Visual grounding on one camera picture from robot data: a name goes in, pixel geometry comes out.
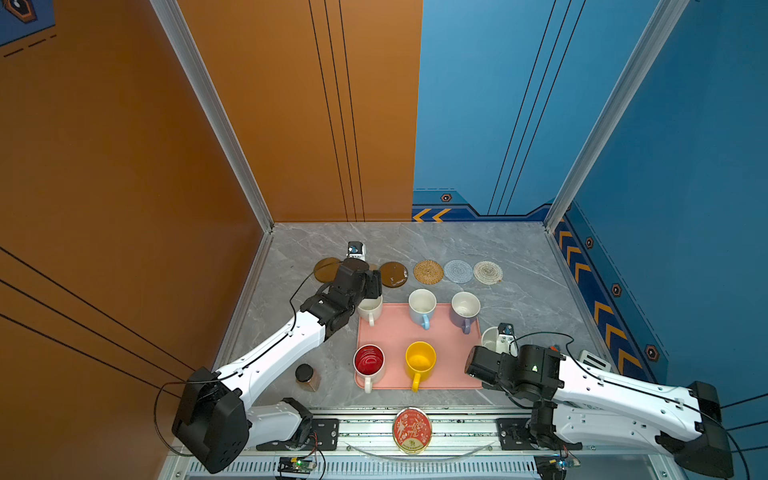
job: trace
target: yellow chevron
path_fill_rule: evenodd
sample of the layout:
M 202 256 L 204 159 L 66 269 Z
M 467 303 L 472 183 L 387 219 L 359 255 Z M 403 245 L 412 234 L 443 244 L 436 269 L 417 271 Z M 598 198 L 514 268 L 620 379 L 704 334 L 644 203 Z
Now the yellow chevron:
M 615 326 L 606 323 L 605 324 L 605 346 L 607 346 L 609 349 L 611 348 L 611 334 L 619 335 L 623 339 L 627 339 L 627 335 L 616 328 Z
M 576 278 L 576 283 L 578 283 L 578 273 L 580 270 L 586 270 L 588 272 L 591 272 L 592 269 L 589 267 L 589 265 L 584 265 L 583 263 L 576 262 L 576 271 L 574 272 L 574 277 Z
M 573 237 L 573 234 L 565 230 L 560 232 L 560 250 L 563 250 L 563 237 Z
M 439 214 L 437 214 L 434 217 L 432 217 L 432 219 L 435 222 L 442 222 L 442 218 L 440 218 L 440 217 L 442 217 L 444 214 L 448 213 L 449 211 L 451 211 L 451 209 L 450 208 L 446 208 L 446 209 L 442 210 Z
M 594 322 L 595 322 L 595 324 L 599 324 L 600 323 L 598 321 L 598 316 L 600 315 L 600 310 L 603 310 L 604 312 L 608 312 L 611 315 L 614 315 L 614 311 L 608 305 L 606 305 L 604 303 L 600 303 L 600 302 L 595 302 L 594 303 Z
M 427 213 L 427 212 L 429 212 L 430 210 L 431 210 L 431 208 L 425 208 L 424 210 L 422 210 L 422 211 L 418 212 L 418 213 L 416 214 L 416 216 L 415 216 L 415 217 L 413 217 L 413 220 L 416 220 L 417 222 L 423 222 L 424 220 L 422 220 L 422 215 L 423 215 L 423 214 L 426 214 L 426 213 Z
M 577 247 L 568 247 L 566 250 L 568 251 L 568 255 L 566 256 L 565 261 L 568 262 L 568 266 L 571 266 L 571 253 L 581 253 L 581 250 Z
M 632 355 L 630 355 L 629 353 L 626 353 L 622 349 L 619 349 L 619 365 L 618 366 L 619 366 L 619 373 L 621 375 L 624 374 L 624 360 L 629 360 L 630 362 L 634 363 L 635 365 L 637 365 L 638 369 L 643 368 L 643 366 L 640 364 L 640 360 L 634 358 Z

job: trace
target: pink tray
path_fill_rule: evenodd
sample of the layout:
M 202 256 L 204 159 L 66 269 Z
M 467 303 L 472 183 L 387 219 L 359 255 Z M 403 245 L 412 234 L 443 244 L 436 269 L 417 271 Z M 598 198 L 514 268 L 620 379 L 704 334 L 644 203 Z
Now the pink tray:
M 370 326 L 368 320 L 360 320 L 357 333 L 358 348 L 372 343 L 384 352 L 386 371 L 384 377 L 373 384 L 374 389 L 410 389 L 413 380 L 406 373 L 406 349 L 419 340 L 435 348 L 437 363 L 432 375 L 421 383 L 419 389 L 480 389 L 480 380 L 464 373 L 469 350 L 480 345 L 480 327 L 472 324 L 469 335 L 451 323 L 450 303 L 438 303 L 429 330 L 411 321 L 408 303 L 385 303 L 382 315 Z M 355 375 L 355 383 L 362 388 L 362 380 Z

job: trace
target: round tin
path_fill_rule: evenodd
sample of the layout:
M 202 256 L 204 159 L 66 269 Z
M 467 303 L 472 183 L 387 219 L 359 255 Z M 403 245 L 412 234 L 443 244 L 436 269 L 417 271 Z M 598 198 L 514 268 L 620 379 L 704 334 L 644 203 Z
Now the round tin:
M 432 423 L 419 409 L 408 407 L 395 417 L 392 437 L 401 450 L 410 455 L 422 452 L 432 439 Z

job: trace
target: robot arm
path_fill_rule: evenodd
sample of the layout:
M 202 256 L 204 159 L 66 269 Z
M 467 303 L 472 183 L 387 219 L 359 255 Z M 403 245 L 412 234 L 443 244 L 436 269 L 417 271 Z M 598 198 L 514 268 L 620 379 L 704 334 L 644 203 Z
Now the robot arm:
M 517 356 L 476 346 L 465 372 L 508 396 L 531 400 L 529 432 L 540 447 L 626 445 L 673 456 L 702 475 L 733 476 L 717 391 L 706 383 L 655 385 L 536 345 L 520 346 Z
M 275 440 L 302 445 L 309 438 L 312 415 L 296 400 L 251 407 L 286 368 L 342 329 L 363 299 L 381 296 L 381 273 L 369 269 L 363 244 L 349 242 L 347 254 L 333 283 L 270 338 L 216 372 L 201 368 L 187 380 L 171 431 L 210 473 L 246 447 Z

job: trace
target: yellow mug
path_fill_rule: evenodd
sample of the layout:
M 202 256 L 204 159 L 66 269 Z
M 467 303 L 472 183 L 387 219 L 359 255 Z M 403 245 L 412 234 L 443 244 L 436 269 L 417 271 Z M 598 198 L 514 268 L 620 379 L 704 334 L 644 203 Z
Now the yellow mug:
M 419 391 L 419 383 L 427 380 L 435 368 L 437 353 L 427 342 L 411 343 L 406 350 L 406 370 L 413 379 L 411 390 Z

